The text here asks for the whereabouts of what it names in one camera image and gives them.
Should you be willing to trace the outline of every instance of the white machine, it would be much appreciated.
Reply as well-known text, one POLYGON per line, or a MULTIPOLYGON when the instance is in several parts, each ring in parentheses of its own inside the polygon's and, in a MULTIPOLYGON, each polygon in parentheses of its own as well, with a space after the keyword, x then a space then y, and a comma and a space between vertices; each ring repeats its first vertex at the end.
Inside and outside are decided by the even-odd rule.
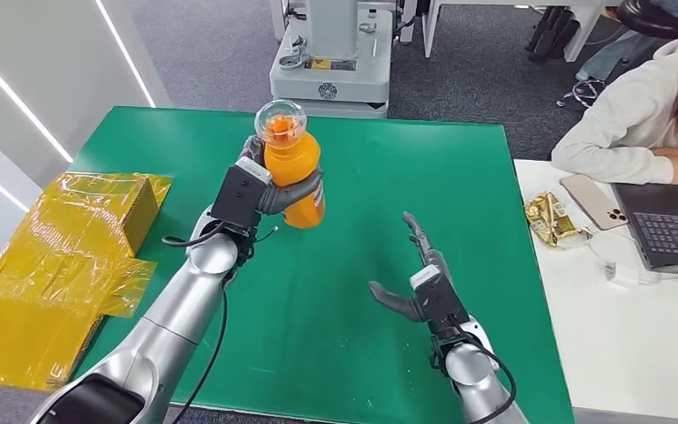
POLYGON ((306 9, 290 20, 269 72, 274 98, 308 115, 386 117, 393 13, 359 10, 357 0, 308 0, 306 9))

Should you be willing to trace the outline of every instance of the laptop keyboard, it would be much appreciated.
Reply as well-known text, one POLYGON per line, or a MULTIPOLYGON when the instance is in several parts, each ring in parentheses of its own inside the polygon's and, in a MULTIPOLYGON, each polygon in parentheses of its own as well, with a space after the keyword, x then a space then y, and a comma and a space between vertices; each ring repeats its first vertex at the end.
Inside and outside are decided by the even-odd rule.
POLYGON ((678 216, 634 215, 652 252, 678 254, 678 216))

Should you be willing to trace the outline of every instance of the wire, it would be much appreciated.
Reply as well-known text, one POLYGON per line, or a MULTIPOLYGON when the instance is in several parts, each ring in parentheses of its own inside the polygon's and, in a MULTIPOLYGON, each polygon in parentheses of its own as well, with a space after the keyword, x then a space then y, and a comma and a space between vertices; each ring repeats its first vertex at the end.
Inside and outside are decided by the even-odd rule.
POLYGON ((586 44, 584 44, 584 46, 596 46, 597 44, 604 44, 605 42, 608 42, 608 41, 612 40, 614 37, 616 37, 617 34, 619 34, 620 31, 622 31, 623 28, 624 28, 624 26, 620 25, 620 27, 617 28, 617 31, 614 31, 614 34, 608 36, 604 40, 602 40, 600 42, 587 42, 586 44))
POLYGON ((544 6, 529 6, 529 9, 531 11, 535 11, 536 13, 538 13, 540 15, 544 15, 546 7, 544 7, 544 6))
POLYGON ((217 224, 217 226, 214 227, 213 230, 211 230, 210 232, 204 234, 203 236, 201 236, 199 238, 195 238, 193 240, 183 240, 182 238, 176 237, 176 236, 165 236, 165 237, 162 238, 162 243, 164 243, 168 246, 172 246, 172 247, 196 246, 199 243, 203 243, 203 242, 209 240, 210 238, 212 238, 212 236, 214 236, 216 233, 220 232, 220 230, 222 229, 223 226, 224 226, 224 221, 220 221, 220 223, 217 224))
POLYGON ((401 20, 401 16, 399 16, 399 0, 396 0, 396 8, 394 9, 394 32, 391 33, 391 37, 392 38, 396 37, 397 35, 399 35, 399 33, 402 32, 403 29, 414 24, 415 18, 416 18, 416 16, 412 16, 411 19, 409 20, 409 22, 407 22, 405 24, 398 25, 398 21, 401 20))
POLYGON ((308 20, 308 15, 304 13, 298 13, 294 8, 290 7, 287 11, 287 16, 294 16, 297 20, 308 20))
POLYGON ((268 239, 269 236, 271 236, 272 234, 274 234, 277 230, 279 230, 279 227, 277 227, 276 225, 273 226, 273 227, 271 227, 271 230, 269 230, 269 232, 267 233, 266 236, 264 236, 264 237, 262 237, 262 238, 257 238, 256 241, 253 242, 253 244, 255 245, 256 243, 260 243, 261 241, 264 241, 264 240, 268 239))
POLYGON ((220 336, 217 339, 217 346, 215 347, 215 351, 212 352, 212 358, 209 360, 209 364, 207 365, 207 369, 204 370, 204 374, 201 375, 199 383, 196 384, 196 388, 193 389, 191 396, 188 397, 188 400, 185 402, 185 405, 183 405, 183 409, 181 409, 180 412, 177 414, 177 417, 173 420, 172 424, 178 424, 178 422, 183 418, 185 412, 188 411, 188 408, 191 406, 191 403, 196 398, 196 395, 199 394, 201 386, 204 385, 204 381, 209 376, 209 371, 212 370, 212 366, 215 364, 215 360, 217 359, 217 353, 220 352, 220 347, 222 347, 222 340, 224 339, 224 331, 226 328, 227 328, 227 293, 225 292, 224 289, 222 289, 222 326, 220 328, 220 336))
POLYGON ((485 424, 486 422, 492 421, 495 418, 499 417, 501 414, 505 413, 508 410, 508 408, 510 408, 510 406, 516 401, 516 379, 513 378, 513 375, 510 373, 510 370, 508 369, 508 367, 506 367, 505 363, 503 363, 503 361, 500 358, 498 358, 494 353, 488 351, 471 334, 467 333, 466 331, 463 331, 461 327, 456 325, 453 321, 453 317, 449 316, 448 321, 451 323, 451 325, 454 326, 455 329, 458 330, 459 334, 463 338, 465 338, 467 342, 477 347, 482 353, 485 354, 485 356, 487 356, 487 358, 490 358, 491 360, 497 362, 497 364, 503 370, 503 373, 505 373, 505 376, 508 378, 508 384, 510 385, 510 395, 508 396, 507 399, 505 399, 505 402, 503 402, 502 405, 498 406, 492 413, 488 414, 487 416, 480 418, 479 420, 466 423, 466 424, 485 424))

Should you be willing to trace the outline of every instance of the white cable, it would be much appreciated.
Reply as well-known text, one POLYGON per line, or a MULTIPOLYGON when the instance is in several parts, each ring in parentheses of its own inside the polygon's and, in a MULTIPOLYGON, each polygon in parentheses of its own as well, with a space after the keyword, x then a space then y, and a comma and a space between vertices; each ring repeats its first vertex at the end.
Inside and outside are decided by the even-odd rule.
POLYGON ((616 37, 617 34, 619 34, 620 31, 622 31, 623 28, 624 28, 624 26, 620 26, 619 28, 617 28, 617 31, 614 31, 614 34, 608 36, 604 40, 602 40, 600 42, 587 42, 586 44, 584 44, 584 46, 596 46, 597 44, 603 44, 605 42, 608 42, 608 41, 612 40, 614 37, 616 37))

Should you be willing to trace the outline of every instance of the orange juice bottle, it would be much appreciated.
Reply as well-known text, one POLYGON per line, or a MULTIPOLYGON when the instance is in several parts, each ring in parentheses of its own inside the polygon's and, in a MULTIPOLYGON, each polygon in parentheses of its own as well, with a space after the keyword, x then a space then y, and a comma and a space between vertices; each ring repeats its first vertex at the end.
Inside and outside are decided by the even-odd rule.
MULTIPOLYGON (((264 163, 274 184, 284 187, 302 181, 318 168, 320 147, 305 130, 308 116, 289 100, 269 102, 256 114, 256 133, 266 142, 264 163)), ((323 218, 323 183, 310 195, 284 210, 284 222, 311 228, 323 218)))

